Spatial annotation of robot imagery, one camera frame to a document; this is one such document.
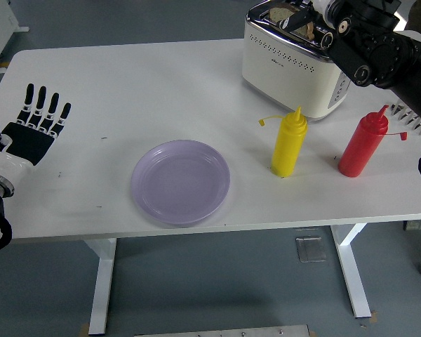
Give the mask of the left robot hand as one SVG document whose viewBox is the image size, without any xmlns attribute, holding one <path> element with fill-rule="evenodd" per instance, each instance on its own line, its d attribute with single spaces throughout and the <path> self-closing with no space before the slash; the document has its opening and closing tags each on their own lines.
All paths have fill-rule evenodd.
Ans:
<svg viewBox="0 0 421 337">
<path fill-rule="evenodd" d="M 0 179 L 15 182 L 31 171 L 60 135 L 71 110 L 66 103 L 58 110 L 60 95 L 54 93 L 45 109 L 47 90 L 39 89 L 33 106 L 34 85 L 27 86 L 25 101 L 15 121 L 0 130 Z"/>
</svg>

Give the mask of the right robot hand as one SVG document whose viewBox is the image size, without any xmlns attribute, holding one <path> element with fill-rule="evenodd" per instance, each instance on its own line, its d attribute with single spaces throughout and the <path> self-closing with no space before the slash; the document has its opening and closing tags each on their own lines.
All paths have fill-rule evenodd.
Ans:
<svg viewBox="0 0 421 337">
<path fill-rule="evenodd" d="M 308 23 L 318 20 L 319 17 L 326 19 L 328 9 L 332 2 L 324 0 L 310 1 L 304 9 L 292 14 L 292 16 L 286 19 L 278 21 L 276 26 L 285 32 L 292 32 L 306 26 Z"/>
</svg>

